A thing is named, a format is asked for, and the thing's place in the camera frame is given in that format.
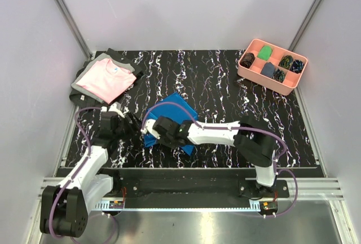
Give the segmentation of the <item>blue satin napkin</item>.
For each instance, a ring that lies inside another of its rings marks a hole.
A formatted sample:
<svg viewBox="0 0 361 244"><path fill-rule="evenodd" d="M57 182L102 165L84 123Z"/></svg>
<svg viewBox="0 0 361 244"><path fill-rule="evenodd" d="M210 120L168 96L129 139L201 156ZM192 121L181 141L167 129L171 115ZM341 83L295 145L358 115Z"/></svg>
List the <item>blue satin napkin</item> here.
<svg viewBox="0 0 361 244"><path fill-rule="evenodd" d="M191 120L191 117L194 118L194 120L198 120L198 113L185 101L184 98L180 96L180 94L175 92L166 97L164 100L158 102L157 104L161 104L164 102L178 104L184 110L172 104L160 105L157 108L154 108L155 106L153 106L152 108L147 110L147 112L149 112L150 110L150 113L146 117L146 120L156 120L158 119L158 117L168 117L173 121L176 121L176 123L178 124L181 124L185 120ZM151 134L146 134L144 136L144 146L146 148L154 146L155 144L157 144L157 140L154 136L152 136ZM186 145L181 147L181 150L183 150L188 156L191 156L194 148L195 147L192 145Z"/></svg>

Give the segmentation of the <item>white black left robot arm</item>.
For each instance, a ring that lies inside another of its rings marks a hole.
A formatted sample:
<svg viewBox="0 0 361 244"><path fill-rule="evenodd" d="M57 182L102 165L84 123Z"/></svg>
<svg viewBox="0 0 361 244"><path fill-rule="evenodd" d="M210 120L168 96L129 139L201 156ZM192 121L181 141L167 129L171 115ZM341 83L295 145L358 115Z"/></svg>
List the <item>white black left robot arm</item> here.
<svg viewBox="0 0 361 244"><path fill-rule="evenodd" d="M54 238L80 237L89 213L104 195L117 196L122 183L107 174L99 174L109 155L121 140L137 134L140 120L130 111L118 109L101 112L100 124L87 149L73 170L57 185L42 192L39 229Z"/></svg>

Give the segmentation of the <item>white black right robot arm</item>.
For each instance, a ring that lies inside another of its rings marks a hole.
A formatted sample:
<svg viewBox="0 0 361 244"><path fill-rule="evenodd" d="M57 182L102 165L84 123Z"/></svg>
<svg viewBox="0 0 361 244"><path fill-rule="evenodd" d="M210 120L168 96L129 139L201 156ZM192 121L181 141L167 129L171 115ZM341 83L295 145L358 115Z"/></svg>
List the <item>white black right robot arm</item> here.
<svg viewBox="0 0 361 244"><path fill-rule="evenodd" d="M245 117L231 123L202 123L185 120L181 124L168 117L145 122L144 128L169 148L187 145L220 144L234 147L256 170L256 190L268 197L276 191L275 148L282 139L260 129L255 121Z"/></svg>

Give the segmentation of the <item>black folded garment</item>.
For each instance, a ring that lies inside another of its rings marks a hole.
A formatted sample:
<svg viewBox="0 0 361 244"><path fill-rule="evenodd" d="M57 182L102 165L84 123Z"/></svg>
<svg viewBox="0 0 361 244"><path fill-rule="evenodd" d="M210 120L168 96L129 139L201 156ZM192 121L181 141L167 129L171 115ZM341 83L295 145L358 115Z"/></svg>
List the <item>black folded garment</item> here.
<svg viewBox="0 0 361 244"><path fill-rule="evenodd" d="M84 63L71 83L69 98L80 108L109 105L143 74L144 69L134 60L109 48Z"/></svg>

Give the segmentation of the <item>brown patterned rolled tie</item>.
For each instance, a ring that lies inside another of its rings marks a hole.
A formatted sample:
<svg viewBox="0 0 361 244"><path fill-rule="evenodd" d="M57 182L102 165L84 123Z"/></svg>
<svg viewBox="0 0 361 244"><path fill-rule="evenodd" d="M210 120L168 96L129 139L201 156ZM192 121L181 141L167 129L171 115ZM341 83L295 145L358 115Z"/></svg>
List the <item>brown patterned rolled tie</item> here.
<svg viewBox="0 0 361 244"><path fill-rule="evenodd" d="M251 53L251 52L246 53L241 61L241 66L249 69L250 66L253 64L254 59L255 59L255 56L253 53Z"/></svg>

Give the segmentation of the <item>grey rolled cloth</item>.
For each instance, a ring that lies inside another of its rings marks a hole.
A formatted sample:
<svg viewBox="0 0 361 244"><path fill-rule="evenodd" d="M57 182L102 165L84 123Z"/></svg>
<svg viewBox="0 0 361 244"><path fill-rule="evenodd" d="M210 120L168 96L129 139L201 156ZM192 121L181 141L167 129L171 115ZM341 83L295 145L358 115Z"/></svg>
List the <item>grey rolled cloth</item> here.
<svg viewBox="0 0 361 244"><path fill-rule="evenodd" d="M275 71L276 71L276 67L273 65L273 63L272 62L266 62L265 65L263 66L260 74L265 76L265 77L272 78Z"/></svg>

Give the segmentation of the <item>dark green patterned rolled tie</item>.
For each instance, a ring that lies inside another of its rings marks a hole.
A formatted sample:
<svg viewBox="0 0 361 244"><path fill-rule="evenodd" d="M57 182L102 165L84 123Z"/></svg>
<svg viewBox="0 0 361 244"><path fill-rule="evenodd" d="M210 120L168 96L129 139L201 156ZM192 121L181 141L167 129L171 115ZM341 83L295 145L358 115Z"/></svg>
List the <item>dark green patterned rolled tie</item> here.
<svg viewBox="0 0 361 244"><path fill-rule="evenodd" d="M275 73L273 74L272 79L277 82L283 83L285 80L285 77L286 77L286 72L281 69L277 69L275 71Z"/></svg>

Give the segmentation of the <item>pink divided organizer tray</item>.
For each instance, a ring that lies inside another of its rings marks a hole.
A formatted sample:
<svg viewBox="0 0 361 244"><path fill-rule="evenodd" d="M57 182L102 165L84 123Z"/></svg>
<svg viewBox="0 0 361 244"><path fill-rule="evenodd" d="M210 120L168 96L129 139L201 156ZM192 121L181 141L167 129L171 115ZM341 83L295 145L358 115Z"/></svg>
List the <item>pink divided organizer tray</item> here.
<svg viewBox="0 0 361 244"><path fill-rule="evenodd" d="M237 74L281 95L300 82L308 60L261 39L254 39L238 62Z"/></svg>

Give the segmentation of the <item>green rolled cloth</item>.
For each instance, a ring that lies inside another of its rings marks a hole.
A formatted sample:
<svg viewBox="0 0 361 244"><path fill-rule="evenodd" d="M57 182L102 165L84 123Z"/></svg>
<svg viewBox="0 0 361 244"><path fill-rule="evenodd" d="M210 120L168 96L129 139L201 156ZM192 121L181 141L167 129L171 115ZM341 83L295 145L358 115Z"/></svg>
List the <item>green rolled cloth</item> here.
<svg viewBox="0 0 361 244"><path fill-rule="evenodd" d="M272 52L273 52L272 47L270 47L268 45L264 45L258 52L257 57L259 59L267 61L270 58L270 56L272 55Z"/></svg>

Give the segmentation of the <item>blue yellow patterned rolled tie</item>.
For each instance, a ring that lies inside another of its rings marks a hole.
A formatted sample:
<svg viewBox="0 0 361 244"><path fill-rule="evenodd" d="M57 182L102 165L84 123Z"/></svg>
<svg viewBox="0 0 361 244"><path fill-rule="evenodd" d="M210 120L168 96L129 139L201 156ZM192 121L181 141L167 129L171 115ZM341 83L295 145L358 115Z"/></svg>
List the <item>blue yellow patterned rolled tie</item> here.
<svg viewBox="0 0 361 244"><path fill-rule="evenodd" d="M279 66L289 70L293 64L293 57L291 55L285 55L279 62Z"/></svg>

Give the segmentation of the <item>dark blue patterned rolled tie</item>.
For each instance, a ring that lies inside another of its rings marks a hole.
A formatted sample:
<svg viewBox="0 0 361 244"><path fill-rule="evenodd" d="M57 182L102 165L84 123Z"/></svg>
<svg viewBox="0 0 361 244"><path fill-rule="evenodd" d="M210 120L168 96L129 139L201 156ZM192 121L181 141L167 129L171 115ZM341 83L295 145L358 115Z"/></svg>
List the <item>dark blue patterned rolled tie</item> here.
<svg viewBox="0 0 361 244"><path fill-rule="evenodd" d="M305 63L301 60L294 60L290 67L290 71L296 74L300 74L305 66Z"/></svg>

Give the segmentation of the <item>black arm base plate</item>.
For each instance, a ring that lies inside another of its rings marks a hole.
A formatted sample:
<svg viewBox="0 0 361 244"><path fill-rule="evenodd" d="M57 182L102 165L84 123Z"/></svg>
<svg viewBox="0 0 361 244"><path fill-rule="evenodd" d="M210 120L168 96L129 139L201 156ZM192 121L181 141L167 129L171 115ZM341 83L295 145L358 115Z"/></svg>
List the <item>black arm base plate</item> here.
<svg viewBox="0 0 361 244"><path fill-rule="evenodd" d="M290 197L288 184L258 185L253 168L108 170L115 185L106 200L125 196L127 211L257 210L260 200Z"/></svg>

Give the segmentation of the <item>aluminium frame rail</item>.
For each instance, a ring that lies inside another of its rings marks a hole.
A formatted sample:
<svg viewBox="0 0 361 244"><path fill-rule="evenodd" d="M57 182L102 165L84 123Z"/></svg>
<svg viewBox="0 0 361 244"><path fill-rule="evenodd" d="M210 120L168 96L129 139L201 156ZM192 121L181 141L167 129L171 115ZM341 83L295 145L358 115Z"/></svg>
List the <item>aluminium frame rail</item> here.
<svg viewBox="0 0 361 244"><path fill-rule="evenodd" d="M70 29L73 37L75 38L77 44L79 45L82 53L87 59L90 59L93 55L92 51L89 49L83 35L80 32L80 29L75 22L65 0L54 0L56 5L58 6L65 22L67 23L68 28Z"/></svg>

